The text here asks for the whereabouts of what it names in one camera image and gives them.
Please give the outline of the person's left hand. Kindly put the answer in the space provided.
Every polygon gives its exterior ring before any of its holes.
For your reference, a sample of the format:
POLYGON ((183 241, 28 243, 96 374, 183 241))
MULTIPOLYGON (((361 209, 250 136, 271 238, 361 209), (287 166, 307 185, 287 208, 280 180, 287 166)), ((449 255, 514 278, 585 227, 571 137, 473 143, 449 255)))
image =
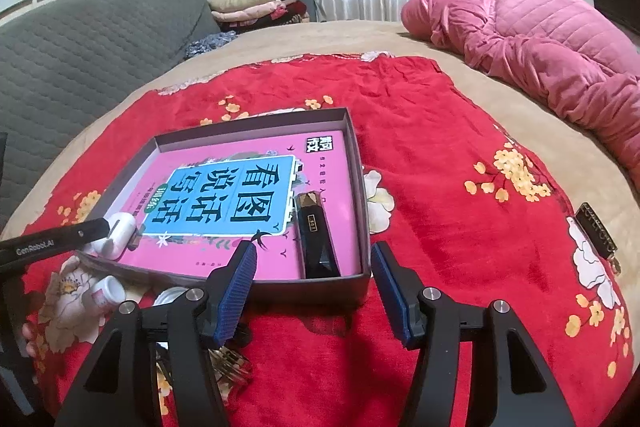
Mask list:
POLYGON ((36 325, 32 324, 32 322, 25 322, 22 326, 22 335, 26 340, 26 352, 29 357, 35 359, 38 355, 36 338, 37 338, 37 329, 36 325))

